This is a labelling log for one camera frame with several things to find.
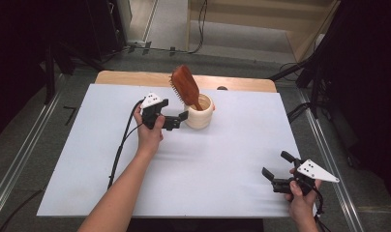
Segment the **white board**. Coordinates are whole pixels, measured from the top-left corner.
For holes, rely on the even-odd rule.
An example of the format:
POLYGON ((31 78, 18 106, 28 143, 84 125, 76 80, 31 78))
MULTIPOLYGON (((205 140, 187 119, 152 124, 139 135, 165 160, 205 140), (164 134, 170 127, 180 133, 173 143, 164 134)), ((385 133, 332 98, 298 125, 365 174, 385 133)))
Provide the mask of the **white board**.
MULTIPOLYGON (((144 86, 92 84, 54 168, 38 214, 84 217, 135 154, 123 136, 144 86)), ((202 130, 167 131, 145 175, 137 218, 281 218, 288 204, 261 170, 289 176, 282 151, 299 154, 277 93, 207 91, 215 110, 202 130)))

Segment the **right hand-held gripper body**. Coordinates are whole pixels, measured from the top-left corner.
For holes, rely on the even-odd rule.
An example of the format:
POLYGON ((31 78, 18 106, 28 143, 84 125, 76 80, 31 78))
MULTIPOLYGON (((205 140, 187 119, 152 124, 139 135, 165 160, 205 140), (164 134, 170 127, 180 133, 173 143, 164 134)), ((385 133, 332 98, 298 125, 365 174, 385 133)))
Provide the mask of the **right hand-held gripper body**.
POLYGON ((274 192, 291 194, 290 182, 295 181, 301 188, 304 195, 316 189, 315 180, 331 183, 339 183, 340 179, 326 171, 310 159, 289 159, 294 164, 295 171, 289 179, 276 179, 270 174, 270 183, 274 192))

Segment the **black metal stand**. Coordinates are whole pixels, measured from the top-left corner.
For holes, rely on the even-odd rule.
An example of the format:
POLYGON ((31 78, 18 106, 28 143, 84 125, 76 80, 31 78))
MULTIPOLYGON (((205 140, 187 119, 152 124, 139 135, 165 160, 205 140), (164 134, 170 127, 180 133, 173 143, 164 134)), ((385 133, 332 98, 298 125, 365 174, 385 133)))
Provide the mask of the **black metal stand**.
POLYGON ((75 65, 72 62, 72 56, 75 56, 97 72, 101 72, 105 69, 92 58, 89 58, 86 54, 83 54, 81 51, 67 43, 58 41, 48 42, 45 45, 45 104, 51 103, 56 94, 54 65, 57 65, 64 74, 73 74, 75 65))

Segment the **metal floor rail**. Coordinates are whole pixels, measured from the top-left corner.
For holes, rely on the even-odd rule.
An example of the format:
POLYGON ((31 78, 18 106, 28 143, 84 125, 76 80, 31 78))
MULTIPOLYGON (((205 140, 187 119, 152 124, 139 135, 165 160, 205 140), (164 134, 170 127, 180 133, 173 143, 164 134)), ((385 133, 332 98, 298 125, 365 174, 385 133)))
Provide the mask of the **metal floor rail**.
POLYGON ((32 125, 31 130, 25 137, 20 149, 18 150, 15 158, 13 159, 9 169, 4 175, 0 183, 0 213, 12 192, 12 189, 24 167, 28 158, 30 157, 36 143, 41 136, 47 121, 49 120, 52 112, 54 111, 62 93, 57 92, 52 98, 51 102, 44 105, 41 112, 38 115, 35 123, 32 125))
POLYGON ((315 136, 317 147, 325 164, 325 169, 340 179, 339 183, 335 183, 333 185, 333 189, 337 195, 338 202, 346 219, 349 231, 365 232, 356 207, 349 195, 344 178, 341 175, 339 167, 334 159, 333 153, 331 152, 330 146, 321 128, 320 121, 313 115, 310 109, 306 110, 305 115, 313 131, 313 135, 315 136))

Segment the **person's right hand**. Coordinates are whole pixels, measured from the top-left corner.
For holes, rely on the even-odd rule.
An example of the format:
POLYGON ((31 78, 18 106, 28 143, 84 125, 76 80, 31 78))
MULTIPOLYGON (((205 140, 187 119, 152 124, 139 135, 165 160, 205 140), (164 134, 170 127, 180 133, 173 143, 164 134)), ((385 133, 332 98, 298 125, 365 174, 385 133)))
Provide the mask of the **person's right hand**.
POLYGON ((298 221, 313 218, 313 207, 317 199, 317 193, 311 190, 304 195, 296 181, 289 183, 290 193, 285 194, 285 200, 289 202, 289 215, 298 221))

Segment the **cream ribbed cup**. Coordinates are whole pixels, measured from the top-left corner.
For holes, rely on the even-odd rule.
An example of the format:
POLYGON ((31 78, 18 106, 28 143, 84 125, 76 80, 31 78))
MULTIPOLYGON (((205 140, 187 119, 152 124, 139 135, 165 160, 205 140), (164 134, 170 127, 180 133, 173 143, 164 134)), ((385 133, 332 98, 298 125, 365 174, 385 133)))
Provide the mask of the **cream ribbed cup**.
POLYGON ((185 123, 192 129, 200 130, 206 128, 213 117, 215 110, 215 104, 212 99, 204 94, 200 94, 198 102, 202 108, 201 111, 197 110, 194 105, 185 105, 184 109, 188 111, 188 118, 185 123))

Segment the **brown wooden hairbrush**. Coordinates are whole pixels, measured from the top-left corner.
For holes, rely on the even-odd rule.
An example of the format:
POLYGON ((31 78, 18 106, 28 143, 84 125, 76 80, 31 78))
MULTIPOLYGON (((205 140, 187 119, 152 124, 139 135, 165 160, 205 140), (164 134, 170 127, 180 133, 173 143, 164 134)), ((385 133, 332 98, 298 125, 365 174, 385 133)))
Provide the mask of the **brown wooden hairbrush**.
POLYGON ((190 69, 186 65, 177 67, 172 72, 169 82, 179 99, 185 105, 194 105, 196 110, 202 111, 202 107, 198 101, 198 86, 190 69))

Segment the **dark clothing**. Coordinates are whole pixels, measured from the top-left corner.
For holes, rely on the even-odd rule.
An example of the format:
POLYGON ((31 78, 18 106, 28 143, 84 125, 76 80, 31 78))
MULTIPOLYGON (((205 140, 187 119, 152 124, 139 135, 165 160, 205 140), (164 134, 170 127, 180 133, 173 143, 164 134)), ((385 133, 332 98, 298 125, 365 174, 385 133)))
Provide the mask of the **dark clothing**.
POLYGON ((263 232, 255 218, 134 218, 126 232, 263 232))

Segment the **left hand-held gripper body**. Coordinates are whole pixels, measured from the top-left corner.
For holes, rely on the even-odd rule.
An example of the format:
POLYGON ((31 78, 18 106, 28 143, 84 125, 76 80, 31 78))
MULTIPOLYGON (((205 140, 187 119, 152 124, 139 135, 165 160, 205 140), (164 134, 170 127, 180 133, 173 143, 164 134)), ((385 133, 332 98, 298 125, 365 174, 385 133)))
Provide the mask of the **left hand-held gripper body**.
MULTIPOLYGON (((160 108, 160 102, 164 99, 156 95, 155 93, 149 93, 141 104, 141 117, 142 123, 150 130, 155 126, 156 120, 161 115, 163 108, 160 108)), ((172 131, 180 128, 180 118, 178 116, 166 116, 163 129, 172 131)))

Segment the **light wooden table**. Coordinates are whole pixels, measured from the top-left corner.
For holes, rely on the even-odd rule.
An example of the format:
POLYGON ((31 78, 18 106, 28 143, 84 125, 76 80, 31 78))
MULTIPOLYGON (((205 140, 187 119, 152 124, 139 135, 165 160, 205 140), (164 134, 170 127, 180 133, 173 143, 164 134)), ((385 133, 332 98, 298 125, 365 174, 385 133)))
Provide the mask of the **light wooden table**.
MULTIPOLYGON (((255 79, 242 77, 196 75, 194 79, 200 89, 215 89, 226 87, 233 91, 276 93, 275 83, 269 79, 255 79)), ((163 72, 99 72, 96 84, 134 85, 169 87, 170 74, 163 72)))

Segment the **person's left hand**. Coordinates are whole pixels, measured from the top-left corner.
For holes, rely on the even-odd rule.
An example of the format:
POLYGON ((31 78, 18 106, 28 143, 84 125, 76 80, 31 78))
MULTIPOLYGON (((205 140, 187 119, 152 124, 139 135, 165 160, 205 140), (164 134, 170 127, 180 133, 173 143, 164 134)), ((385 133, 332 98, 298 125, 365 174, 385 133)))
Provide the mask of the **person's left hand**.
POLYGON ((135 122, 138 125, 137 153, 141 156, 153 157, 159 149, 160 142, 164 139, 162 127, 165 122, 165 116, 159 115, 156 118, 154 127, 152 129, 148 129, 142 123, 142 116, 140 114, 140 111, 141 105, 137 106, 134 112, 135 122))

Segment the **light wooden cabinet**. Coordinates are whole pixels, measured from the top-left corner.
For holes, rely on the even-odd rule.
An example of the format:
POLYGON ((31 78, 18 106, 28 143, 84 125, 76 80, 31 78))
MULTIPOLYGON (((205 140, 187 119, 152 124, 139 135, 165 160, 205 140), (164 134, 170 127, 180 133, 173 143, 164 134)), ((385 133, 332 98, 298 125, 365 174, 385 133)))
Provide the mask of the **light wooden cabinet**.
POLYGON ((341 0, 207 0, 207 22, 286 31, 296 61, 326 33, 341 0))

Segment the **black cabinet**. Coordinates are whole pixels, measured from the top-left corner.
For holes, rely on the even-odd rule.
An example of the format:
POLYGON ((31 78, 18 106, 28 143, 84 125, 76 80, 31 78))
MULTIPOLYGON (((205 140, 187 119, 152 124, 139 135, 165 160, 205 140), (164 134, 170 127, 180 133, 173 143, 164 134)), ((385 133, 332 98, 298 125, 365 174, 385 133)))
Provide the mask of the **black cabinet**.
POLYGON ((120 51, 125 46, 118 0, 86 0, 93 26, 94 57, 120 51))

